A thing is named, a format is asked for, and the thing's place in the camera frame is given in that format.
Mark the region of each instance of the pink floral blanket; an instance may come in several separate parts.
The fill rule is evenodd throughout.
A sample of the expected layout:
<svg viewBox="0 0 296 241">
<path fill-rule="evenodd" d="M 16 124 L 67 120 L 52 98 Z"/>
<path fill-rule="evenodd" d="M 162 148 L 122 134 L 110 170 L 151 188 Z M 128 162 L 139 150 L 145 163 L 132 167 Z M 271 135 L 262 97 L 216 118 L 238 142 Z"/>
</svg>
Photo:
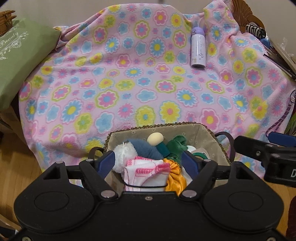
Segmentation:
<svg viewBox="0 0 296 241">
<path fill-rule="evenodd" d="M 196 26 L 206 33 L 203 71 L 190 67 Z M 43 169 L 57 160 L 78 164 L 111 131 L 135 126 L 196 121 L 266 140 L 295 87 L 255 37 L 240 33 L 221 0 L 195 15 L 160 4 L 114 5 L 60 29 L 59 51 L 19 93 L 23 132 Z M 263 174 L 258 162 L 237 160 Z"/>
</svg>

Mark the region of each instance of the basket rim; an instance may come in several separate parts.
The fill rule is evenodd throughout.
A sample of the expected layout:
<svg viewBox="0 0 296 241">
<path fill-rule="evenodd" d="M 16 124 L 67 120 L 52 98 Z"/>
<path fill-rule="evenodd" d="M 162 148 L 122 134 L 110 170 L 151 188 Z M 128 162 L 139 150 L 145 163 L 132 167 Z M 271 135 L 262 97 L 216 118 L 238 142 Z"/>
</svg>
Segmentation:
<svg viewBox="0 0 296 241">
<path fill-rule="evenodd" d="M 223 146 L 221 143 L 218 142 L 218 139 L 217 137 L 215 137 L 215 134 L 204 124 L 201 124 L 201 123 L 198 123 L 198 122 L 175 122 L 175 123 L 167 123 L 167 124 L 157 124 L 157 125 L 149 125 L 149 126 L 141 126 L 141 127 L 132 127 L 132 128 L 127 128 L 127 129 L 122 129 L 122 130 L 118 130 L 118 131 L 113 131 L 113 132 L 110 132 L 106 141 L 105 141 L 105 144 L 104 144 L 104 152 L 107 152 L 107 148 L 108 148 L 108 143 L 109 143 L 109 139 L 111 137 L 111 135 L 113 133 L 116 133 L 116 132 L 123 132 L 123 131 L 131 131 L 131 130 L 140 130 L 140 129 L 148 129 L 148 128 L 155 128 L 155 127 L 164 127 L 164 126 L 180 126 L 180 125 L 189 125 L 189 124 L 200 124 L 202 126 L 204 126 L 207 131 L 211 134 L 211 136 L 214 138 L 214 140 L 218 143 L 218 145 L 220 146 L 221 150 L 223 151 L 225 157 L 226 157 L 226 160 L 228 162 L 228 164 L 231 166 L 231 162 L 229 160 L 229 157 L 226 153 L 226 151 L 224 150 Z"/>
</svg>

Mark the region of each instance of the white bottle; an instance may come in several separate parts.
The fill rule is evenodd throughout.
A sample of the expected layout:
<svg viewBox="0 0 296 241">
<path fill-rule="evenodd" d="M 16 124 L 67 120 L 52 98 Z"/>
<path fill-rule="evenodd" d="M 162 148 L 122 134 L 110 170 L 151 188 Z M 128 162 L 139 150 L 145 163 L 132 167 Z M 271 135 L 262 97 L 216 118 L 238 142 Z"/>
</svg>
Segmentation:
<svg viewBox="0 0 296 241">
<path fill-rule="evenodd" d="M 205 32 L 200 27 L 192 29 L 191 67 L 204 69 L 206 66 Z"/>
</svg>

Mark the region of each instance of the green bag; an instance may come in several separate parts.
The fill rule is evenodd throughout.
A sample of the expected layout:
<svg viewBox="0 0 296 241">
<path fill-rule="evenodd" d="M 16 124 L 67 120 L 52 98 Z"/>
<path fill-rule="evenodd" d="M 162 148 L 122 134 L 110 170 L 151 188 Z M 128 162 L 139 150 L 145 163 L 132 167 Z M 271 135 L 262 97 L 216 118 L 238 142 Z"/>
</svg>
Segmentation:
<svg viewBox="0 0 296 241">
<path fill-rule="evenodd" d="M 0 111 L 9 107 L 32 70 L 56 48 L 61 32 L 16 19 L 0 37 Z"/>
</svg>

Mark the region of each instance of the orange satin cloth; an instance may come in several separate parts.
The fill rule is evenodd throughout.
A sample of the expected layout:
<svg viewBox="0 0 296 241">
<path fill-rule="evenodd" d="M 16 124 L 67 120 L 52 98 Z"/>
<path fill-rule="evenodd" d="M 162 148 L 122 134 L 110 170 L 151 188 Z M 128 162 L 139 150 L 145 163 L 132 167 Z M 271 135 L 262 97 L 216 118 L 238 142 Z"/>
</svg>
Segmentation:
<svg viewBox="0 0 296 241">
<path fill-rule="evenodd" d="M 181 175 L 181 168 L 178 163 L 173 160 L 164 158 L 163 161 L 170 164 L 168 185 L 165 187 L 165 191 L 175 191 L 179 196 L 187 186 L 186 179 Z"/>
</svg>

